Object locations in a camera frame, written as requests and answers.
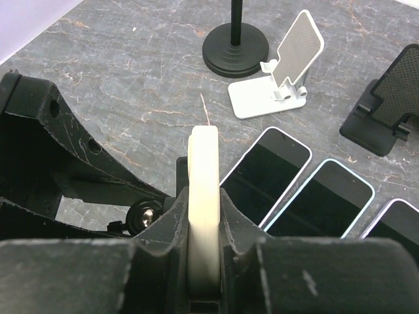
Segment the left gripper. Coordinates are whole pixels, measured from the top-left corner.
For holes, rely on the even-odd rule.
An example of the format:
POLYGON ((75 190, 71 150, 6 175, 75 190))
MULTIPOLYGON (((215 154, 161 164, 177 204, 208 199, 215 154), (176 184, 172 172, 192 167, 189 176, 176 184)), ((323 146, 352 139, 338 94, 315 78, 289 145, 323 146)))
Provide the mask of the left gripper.
POLYGON ((163 212, 167 195, 138 179, 73 114, 49 80, 16 71, 1 79, 1 237, 127 237, 163 212), (62 198, 128 208, 105 232, 62 223, 62 198))

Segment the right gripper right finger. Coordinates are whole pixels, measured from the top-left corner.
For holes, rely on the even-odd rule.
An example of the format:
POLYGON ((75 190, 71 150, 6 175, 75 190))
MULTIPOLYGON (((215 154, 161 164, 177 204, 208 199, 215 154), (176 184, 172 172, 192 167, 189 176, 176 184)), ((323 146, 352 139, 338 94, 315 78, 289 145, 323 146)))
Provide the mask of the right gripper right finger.
POLYGON ((418 267, 390 239, 272 237, 220 193, 221 313, 417 313, 418 267))

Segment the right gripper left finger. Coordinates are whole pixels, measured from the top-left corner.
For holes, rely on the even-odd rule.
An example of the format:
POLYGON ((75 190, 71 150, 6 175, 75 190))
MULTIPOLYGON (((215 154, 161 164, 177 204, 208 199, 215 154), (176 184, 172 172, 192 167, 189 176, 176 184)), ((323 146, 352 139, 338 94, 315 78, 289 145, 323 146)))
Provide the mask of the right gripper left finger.
POLYGON ((1 200, 1 312, 188 313, 187 205, 106 238, 1 200))

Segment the lavender case phone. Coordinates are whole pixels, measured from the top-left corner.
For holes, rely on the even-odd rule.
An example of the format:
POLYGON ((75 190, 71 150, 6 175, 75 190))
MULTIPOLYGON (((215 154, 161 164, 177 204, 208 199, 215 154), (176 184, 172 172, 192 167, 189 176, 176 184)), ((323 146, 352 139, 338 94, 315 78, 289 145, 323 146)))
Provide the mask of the lavender case phone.
POLYGON ((262 226, 311 159, 307 145, 271 126, 244 152, 220 187, 237 210, 262 226))

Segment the light blue case phone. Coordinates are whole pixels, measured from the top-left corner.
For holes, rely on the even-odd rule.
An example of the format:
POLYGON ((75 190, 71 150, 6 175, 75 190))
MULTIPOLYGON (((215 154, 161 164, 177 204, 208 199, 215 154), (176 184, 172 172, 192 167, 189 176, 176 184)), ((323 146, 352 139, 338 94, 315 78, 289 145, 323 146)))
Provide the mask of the light blue case phone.
POLYGON ((374 197, 370 183, 328 158, 263 230, 275 237, 345 238, 374 197))

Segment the cream case phone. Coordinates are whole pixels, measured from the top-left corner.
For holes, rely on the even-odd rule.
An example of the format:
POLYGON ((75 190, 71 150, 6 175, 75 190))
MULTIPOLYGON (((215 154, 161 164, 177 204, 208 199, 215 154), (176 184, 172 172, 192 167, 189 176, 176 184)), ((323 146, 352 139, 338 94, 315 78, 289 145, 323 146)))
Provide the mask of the cream case phone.
POLYGON ((211 300, 220 291, 219 136, 216 126, 195 126, 188 142, 187 289, 211 300))

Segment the purple phone from pole stand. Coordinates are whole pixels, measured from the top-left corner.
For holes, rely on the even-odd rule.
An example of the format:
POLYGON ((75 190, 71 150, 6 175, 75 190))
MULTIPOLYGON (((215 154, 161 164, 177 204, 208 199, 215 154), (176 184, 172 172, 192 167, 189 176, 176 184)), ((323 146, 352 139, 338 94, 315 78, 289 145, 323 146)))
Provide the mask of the purple phone from pole stand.
POLYGON ((366 237, 392 239, 417 254, 418 208, 401 198, 389 201, 359 238, 366 237))

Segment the black pole stand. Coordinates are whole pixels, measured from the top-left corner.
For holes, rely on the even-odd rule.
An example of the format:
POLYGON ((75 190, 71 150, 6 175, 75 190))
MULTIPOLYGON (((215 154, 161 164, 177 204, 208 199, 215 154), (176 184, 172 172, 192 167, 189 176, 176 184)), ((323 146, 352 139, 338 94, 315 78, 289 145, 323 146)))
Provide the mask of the black pole stand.
POLYGON ((269 54, 264 33, 243 23, 242 12, 243 1, 231 1, 231 22, 210 31, 202 45, 202 57, 208 69, 230 79, 255 74, 269 54))

